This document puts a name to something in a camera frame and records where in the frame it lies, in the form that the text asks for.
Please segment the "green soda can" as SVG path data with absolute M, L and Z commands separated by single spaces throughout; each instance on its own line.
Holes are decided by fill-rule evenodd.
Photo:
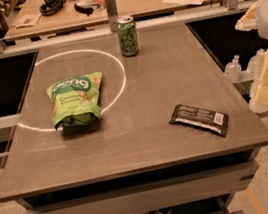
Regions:
M 133 56 L 138 54 L 139 46 L 135 21 L 132 16 L 119 17 L 117 20 L 117 35 L 119 36 L 120 47 L 122 54 Z

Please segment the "grey table drawer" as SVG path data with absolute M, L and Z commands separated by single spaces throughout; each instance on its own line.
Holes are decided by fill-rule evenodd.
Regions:
M 26 214 L 139 214 L 243 190 L 257 169 L 257 162 L 244 162 L 36 207 Z

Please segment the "black snack bar wrapper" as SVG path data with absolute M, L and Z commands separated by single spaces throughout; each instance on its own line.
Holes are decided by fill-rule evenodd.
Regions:
M 207 110 L 187 105 L 177 105 L 170 117 L 171 124 L 186 124 L 200 129 L 212 131 L 214 134 L 226 137 L 229 116 L 218 111 Z

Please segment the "green rice chip bag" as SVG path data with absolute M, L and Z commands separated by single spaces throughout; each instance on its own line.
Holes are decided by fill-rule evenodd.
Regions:
M 101 118 L 99 92 L 102 80 L 100 72 L 65 78 L 47 88 L 53 106 L 54 128 L 88 126 Z

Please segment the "grey metal bracket middle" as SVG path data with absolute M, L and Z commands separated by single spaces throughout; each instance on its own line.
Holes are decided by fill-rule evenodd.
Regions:
M 108 23 L 110 24 L 111 32 L 116 32 L 117 28 L 117 18 L 118 18 L 118 9 L 116 0 L 105 0 Z

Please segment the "paper card on desk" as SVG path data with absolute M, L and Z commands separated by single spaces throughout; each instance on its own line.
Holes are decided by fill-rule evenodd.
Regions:
M 17 20 L 14 24 L 17 28 L 22 27 L 29 27 L 29 26 L 35 26 L 40 19 L 40 15 L 34 14 L 34 15 L 24 15 L 19 20 Z

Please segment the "clear plastic water bottle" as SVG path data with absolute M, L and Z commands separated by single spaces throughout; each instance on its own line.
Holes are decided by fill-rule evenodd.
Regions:
M 238 55 L 235 55 L 233 57 L 234 59 L 227 64 L 225 67 L 225 75 L 228 77 L 228 79 L 232 82 L 237 82 L 240 78 L 241 70 L 241 64 L 239 63 L 240 57 Z

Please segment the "black headphones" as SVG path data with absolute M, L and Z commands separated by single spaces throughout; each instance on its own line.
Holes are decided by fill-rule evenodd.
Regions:
M 40 13 L 42 16 L 53 16 L 63 9 L 64 0 L 44 0 L 44 4 L 40 6 Z

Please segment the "white paper sheet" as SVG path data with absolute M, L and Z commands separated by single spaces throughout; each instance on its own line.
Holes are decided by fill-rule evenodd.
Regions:
M 200 6 L 203 4 L 204 0 L 163 0 L 164 3 L 171 3 L 171 4 L 181 4 L 181 5 L 197 5 Z

